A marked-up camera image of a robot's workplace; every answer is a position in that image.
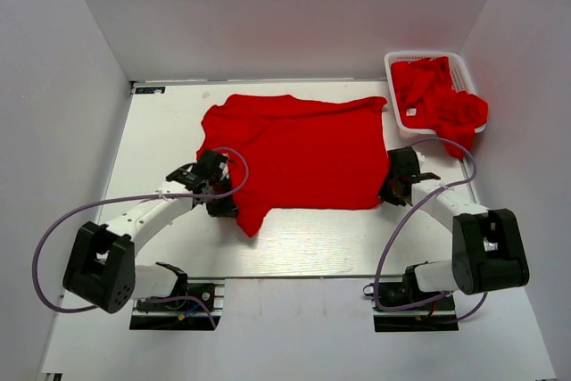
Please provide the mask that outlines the red t shirt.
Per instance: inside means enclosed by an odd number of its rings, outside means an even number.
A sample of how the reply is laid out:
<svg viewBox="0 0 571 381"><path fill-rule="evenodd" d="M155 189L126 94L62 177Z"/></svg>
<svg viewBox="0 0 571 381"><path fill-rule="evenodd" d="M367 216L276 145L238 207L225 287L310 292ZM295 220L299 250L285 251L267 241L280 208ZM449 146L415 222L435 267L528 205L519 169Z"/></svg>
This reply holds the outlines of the red t shirt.
<svg viewBox="0 0 571 381"><path fill-rule="evenodd" d="M345 103L231 95L203 116L201 148L230 147L237 225L253 237L273 209L369 210L389 170L371 96Z"/></svg>

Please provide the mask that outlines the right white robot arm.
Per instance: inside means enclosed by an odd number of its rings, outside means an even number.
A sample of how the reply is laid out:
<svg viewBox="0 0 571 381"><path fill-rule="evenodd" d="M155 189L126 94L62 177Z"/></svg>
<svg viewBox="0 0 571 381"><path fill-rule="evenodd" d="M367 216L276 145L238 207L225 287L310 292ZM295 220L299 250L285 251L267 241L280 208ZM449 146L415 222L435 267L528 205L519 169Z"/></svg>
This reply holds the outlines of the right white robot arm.
<svg viewBox="0 0 571 381"><path fill-rule="evenodd" d="M372 300L381 311L421 309L448 294L483 294L526 286L530 270L517 217L508 209L474 203L431 172L423 172L416 151L405 146L388 153L389 170L381 199L407 206L407 219L423 211L451 232L451 257L405 269L395 290L379 280Z"/></svg>

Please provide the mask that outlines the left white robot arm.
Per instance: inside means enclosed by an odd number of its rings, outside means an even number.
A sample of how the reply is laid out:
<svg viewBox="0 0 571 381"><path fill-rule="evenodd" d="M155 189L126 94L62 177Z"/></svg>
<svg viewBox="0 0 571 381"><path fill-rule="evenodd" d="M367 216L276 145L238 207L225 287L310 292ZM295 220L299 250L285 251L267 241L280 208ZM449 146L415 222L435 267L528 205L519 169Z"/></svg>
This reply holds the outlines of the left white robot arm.
<svg viewBox="0 0 571 381"><path fill-rule="evenodd" d="M196 162L170 174L150 195L135 198L135 206L120 216L78 231L63 276L64 288L110 314L129 301L164 303L177 309L189 299L184 270L156 262L138 265L139 252L175 219L197 206L213 218L238 214L229 167L242 155L229 147L205 150Z"/></svg>

